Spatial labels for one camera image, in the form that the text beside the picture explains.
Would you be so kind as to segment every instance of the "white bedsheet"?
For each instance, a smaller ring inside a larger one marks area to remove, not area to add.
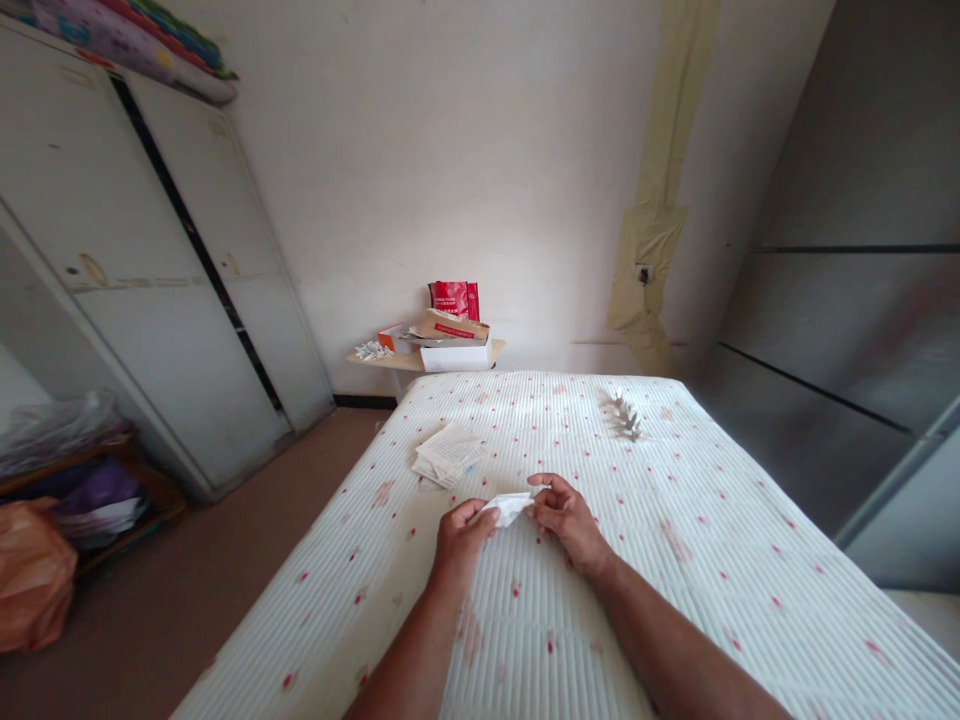
[[[617,438],[618,386],[651,439]],[[420,492],[414,448],[448,422],[489,452],[453,492]],[[542,372],[418,380],[175,717],[339,717],[423,589],[440,515],[541,471],[796,717],[960,717],[960,668],[681,383]],[[485,546],[461,622],[447,717],[654,716],[589,589],[524,517]]]

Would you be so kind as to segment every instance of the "orange box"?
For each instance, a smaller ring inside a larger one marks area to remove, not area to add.
[[[377,342],[386,348],[390,348],[395,353],[409,355],[416,348],[407,340],[398,338],[397,335],[403,330],[403,323],[391,325],[377,333]]]

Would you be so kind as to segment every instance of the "red packaging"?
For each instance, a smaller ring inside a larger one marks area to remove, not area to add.
[[[430,304],[434,310],[480,322],[480,294],[476,283],[430,283]]]

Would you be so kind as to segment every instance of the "wardrobe door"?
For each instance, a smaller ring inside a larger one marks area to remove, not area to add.
[[[227,119],[153,80],[128,82],[287,417],[307,427],[333,396]]]
[[[0,29],[0,197],[215,492],[288,431],[109,75]]]

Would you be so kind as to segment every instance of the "wrist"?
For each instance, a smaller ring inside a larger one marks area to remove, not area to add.
[[[475,563],[434,565],[427,580],[427,591],[437,595],[466,595],[473,582]]]
[[[621,562],[620,557],[608,547],[607,552],[584,571],[583,577],[594,590],[598,590],[616,582]]]

